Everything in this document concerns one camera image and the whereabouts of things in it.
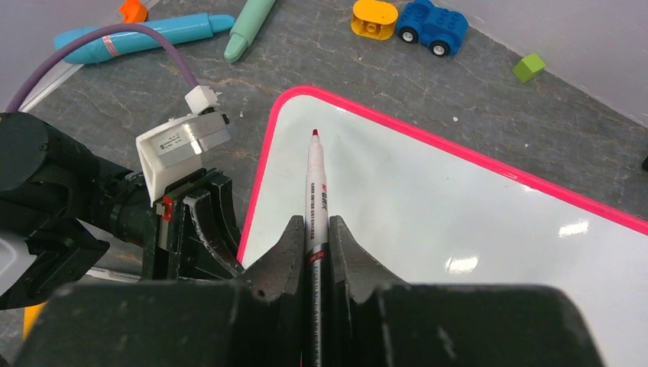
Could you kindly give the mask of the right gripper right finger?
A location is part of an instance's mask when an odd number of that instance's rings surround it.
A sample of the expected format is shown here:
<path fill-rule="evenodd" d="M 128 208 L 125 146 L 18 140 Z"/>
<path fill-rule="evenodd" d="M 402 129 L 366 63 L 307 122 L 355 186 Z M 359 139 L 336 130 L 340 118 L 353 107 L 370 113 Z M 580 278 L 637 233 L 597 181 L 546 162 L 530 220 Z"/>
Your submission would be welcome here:
<path fill-rule="evenodd" d="M 414 284 L 329 220 L 333 366 L 601 366 L 577 307 L 538 284 Z"/>

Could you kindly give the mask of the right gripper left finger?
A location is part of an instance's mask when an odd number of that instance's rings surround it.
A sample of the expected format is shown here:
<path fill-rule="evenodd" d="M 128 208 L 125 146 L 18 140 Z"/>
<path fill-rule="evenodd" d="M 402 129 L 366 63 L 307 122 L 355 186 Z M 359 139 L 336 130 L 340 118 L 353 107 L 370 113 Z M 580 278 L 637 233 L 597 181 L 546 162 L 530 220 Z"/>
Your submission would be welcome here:
<path fill-rule="evenodd" d="M 302 216 L 230 281 L 141 281 L 59 289 L 17 366 L 298 366 Z"/>

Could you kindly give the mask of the pink framed whiteboard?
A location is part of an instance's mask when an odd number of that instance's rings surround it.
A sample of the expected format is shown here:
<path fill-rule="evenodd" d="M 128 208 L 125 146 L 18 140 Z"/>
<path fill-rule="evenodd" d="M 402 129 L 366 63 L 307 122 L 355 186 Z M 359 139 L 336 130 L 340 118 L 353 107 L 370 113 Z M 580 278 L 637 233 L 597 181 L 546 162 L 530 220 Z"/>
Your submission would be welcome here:
<path fill-rule="evenodd" d="M 305 207 L 322 141 L 330 215 L 413 283 L 565 292 L 609 366 L 647 364 L 647 223 L 314 86 L 274 103 L 238 250 L 249 266 Z"/>

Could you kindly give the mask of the red whiteboard marker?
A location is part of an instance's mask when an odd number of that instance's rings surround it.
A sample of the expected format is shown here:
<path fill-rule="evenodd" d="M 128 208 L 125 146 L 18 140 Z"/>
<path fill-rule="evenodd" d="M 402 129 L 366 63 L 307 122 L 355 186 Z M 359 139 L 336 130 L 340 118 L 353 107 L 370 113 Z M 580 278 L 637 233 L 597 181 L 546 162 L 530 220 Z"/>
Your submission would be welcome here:
<path fill-rule="evenodd" d="M 304 366 L 324 366 L 326 357 L 325 280 L 328 249 L 328 203 L 323 146 L 313 130 L 308 147 L 305 198 L 305 285 L 306 321 L 304 323 Z"/>

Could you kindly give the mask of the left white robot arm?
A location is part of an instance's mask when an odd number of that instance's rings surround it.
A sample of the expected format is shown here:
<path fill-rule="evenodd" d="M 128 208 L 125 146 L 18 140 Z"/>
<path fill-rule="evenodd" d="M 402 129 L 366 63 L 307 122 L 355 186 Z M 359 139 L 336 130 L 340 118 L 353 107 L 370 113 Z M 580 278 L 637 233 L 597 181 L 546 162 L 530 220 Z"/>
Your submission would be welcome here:
<path fill-rule="evenodd" d="M 140 247 L 146 280 L 242 273 L 229 177 L 196 159 L 161 194 L 145 178 L 31 114 L 2 113 L 2 309 L 41 304 L 81 279 L 110 247 L 90 226 Z"/>

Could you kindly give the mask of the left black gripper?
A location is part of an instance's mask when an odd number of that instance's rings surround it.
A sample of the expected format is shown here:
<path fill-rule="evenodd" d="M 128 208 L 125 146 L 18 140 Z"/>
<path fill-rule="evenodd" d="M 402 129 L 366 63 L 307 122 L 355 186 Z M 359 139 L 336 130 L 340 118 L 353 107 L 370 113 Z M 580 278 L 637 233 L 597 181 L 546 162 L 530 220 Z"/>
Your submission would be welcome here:
<path fill-rule="evenodd" d="M 143 279 L 230 280 L 243 272 L 232 188 L 223 173 L 201 169 L 166 190 L 154 204 Z"/>

